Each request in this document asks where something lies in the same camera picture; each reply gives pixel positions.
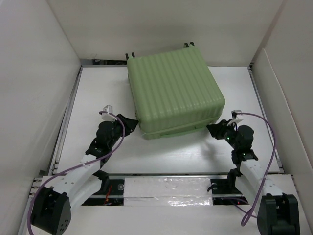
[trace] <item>gray metal edge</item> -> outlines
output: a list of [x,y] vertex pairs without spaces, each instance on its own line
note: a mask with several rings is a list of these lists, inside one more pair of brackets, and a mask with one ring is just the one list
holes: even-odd
[[56,142],[56,146],[55,146],[55,150],[52,156],[52,160],[51,160],[51,165],[49,167],[49,172],[48,175],[52,175],[53,174],[53,169],[54,169],[54,165],[56,163],[56,161],[58,161],[60,159],[61,153],[62,153],[62,149],[63,149],[63,145],[64,145],[64,141],[65,141],[65,137],[67,134],[67,128],[68,128],[68,124],[69,124],[69,120],[70,120],[70,115],[72,113],[72,109],[74,106],[74,101],[75,101],[75,97],[76,97],[76,93],[77,93],[77,89],[78,89],[78,85],[79,85],[79,81],[80,81],[80,77],[82,74],[82,67],[80,67],[79,72],[77,74],[72,92],[70,94],[68,103],[67,103],[67,107],[65,110],[65,114],[64,114],[64,118],[61,124],[61,128],[60,128],[60,133]]
[[27,201],[27,204],[26,204],[26,207],[25,207],[25,211],[24,211],[24,214],[23,214],[23,218],[22,218],[22,221],[21,221],[21,224],[20,224],[20,228],[19,228],[19,231],[18,231],[18,235],[24,235],[26,234],[26,230],[27,230],[27,226],[26,226],[26,222],[27,222],[27,213],[28,213],[28,210],[29,210],[29,207],[30,207],[30,202],[31,202],[32,198],[29,197],[28,198],[28,201]]

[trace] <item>ribbed suitcase shell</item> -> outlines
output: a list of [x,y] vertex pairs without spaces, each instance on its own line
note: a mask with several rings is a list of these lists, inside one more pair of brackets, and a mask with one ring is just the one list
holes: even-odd
[[219,119],[225,99],[199,50],[130,57],[127,69],[145,139],[203,129]]

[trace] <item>clear tape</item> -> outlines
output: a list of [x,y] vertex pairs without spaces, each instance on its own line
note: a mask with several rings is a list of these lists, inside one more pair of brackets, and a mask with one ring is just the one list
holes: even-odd
[[125,206],[212,206],[210,179],[136,177],[125,179]]

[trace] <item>white wall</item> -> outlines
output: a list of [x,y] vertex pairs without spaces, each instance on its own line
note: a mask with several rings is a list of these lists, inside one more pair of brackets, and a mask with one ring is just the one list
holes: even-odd
[[248,66],[282,0],[48,0],[78,56],[125,59],[194,41],[209,65]]
[[0,0],[0,234],[17,233],[80,63],[45,0]]
[[313,228],[313,1],[286,0],[253,67],[266,114],[278,134],[283,167],[293,174]]

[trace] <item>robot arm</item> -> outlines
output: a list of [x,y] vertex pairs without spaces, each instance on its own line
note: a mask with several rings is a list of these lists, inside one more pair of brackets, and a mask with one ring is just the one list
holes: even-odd
[[259,164],[252,147],[254,131],[246,125],[233,126],[234,120],[222,120],[207,125],[212,137],[226,140],[232,147],[232,161],[236,165],[227,178],[231,188],[238,189],[250,205],[258,197],[254,212],[262,235],[299,235],[298,201],[278,188]]
[[[125,136],[136,128],[138,121],[128,119],[121,114],[117,117],[123,122]],[[67,229],[71,213],[81,206],[91,195],[109,186],[108,174],[101,167],[110,156],[91,164],[85,163],[101,158],[112,151],[112,147],[123,135],[119,121],[104,121],[99,124],[96,138],[90,144],[85,156],[77,168],[51,187],[43,187],[35,202],[31,214],[31,224],[53,235],[61,235]]]

